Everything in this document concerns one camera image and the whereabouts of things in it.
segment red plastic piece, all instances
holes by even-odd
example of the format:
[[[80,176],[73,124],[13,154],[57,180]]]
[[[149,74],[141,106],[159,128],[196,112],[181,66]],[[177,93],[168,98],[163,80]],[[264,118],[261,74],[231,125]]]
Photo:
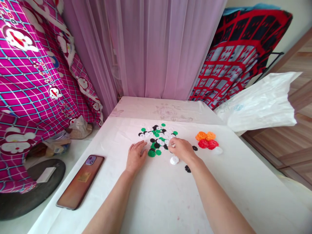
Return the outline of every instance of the red plastic piece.
[[[208,146],[207,146],[208,149],[212,150],[216,148],[217,146],[219,146],[219,143],[216,142],[215,140],[208,141]]]
[[[202,149],[205,149],[209,146],[209,142],[205,139],[202,139],[198,142],[198,146]]]

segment smartphone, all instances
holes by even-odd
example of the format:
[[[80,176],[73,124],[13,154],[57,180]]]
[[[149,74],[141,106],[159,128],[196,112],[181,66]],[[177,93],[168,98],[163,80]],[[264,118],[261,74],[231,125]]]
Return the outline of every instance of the smartphone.
[[[104,157],[90,155],[59,198],[56,206],[76,210],[83,201],[103,162]]]

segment grid pattern fabric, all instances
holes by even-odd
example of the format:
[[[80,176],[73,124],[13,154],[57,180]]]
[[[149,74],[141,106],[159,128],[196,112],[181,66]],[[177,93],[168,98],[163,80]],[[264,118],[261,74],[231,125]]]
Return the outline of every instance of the grid pattern fabric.
[[[292,17],[282,10],[222,16],[189,100],[203,101],[215,109],[243,90],[252,77],[263,72]]]
[[[36,186],[30,148],[80,115],[103,124],[102,105],[53,0],[0,2],[0,192]]]

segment white tablecloth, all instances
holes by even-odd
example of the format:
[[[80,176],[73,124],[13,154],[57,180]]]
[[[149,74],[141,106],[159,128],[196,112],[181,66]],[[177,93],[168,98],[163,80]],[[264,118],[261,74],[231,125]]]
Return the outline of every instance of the white tablecloth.
[[[159,113],[160,106],[168,111]],[[162,123],[192,145],[197,145],[199,131],[217,135],[222,155],[212,155],[199,147],[196,154],[257,233],[309,232],[311,212],[208,107],[200,102],[123,97],[29,234],[81,233],[124,170],[128,148],[140,140],[142,125]],[[106,160],[81,207],[76,211],[56,207],[90,154],[105,156]],[[192,174],[185,171],[184,162],[171,165],[171,156],[166,151],[147,158],[133,184],[121,233],[213,233]]]

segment plastic bag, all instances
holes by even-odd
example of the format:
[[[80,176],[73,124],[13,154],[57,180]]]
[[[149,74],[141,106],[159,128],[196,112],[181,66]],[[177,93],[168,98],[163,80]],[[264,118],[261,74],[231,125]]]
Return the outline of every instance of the plastic bag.
[[[69,128],[72,129],[70,139],[84,139],[93,129],[92,125],[88,124],[82,115],[74,119]]]
[[[234,132],[259,128],[294,126],[294,109],[289,103],[290,83],[301,72],[270,73],[217,107],[214,112]]]
[[[48,147],[45,152],[45,156],[52,157],[53,155],[63,154],[69,148],[71,140],[69,134],[63,130],[55,136],[43,141]]]

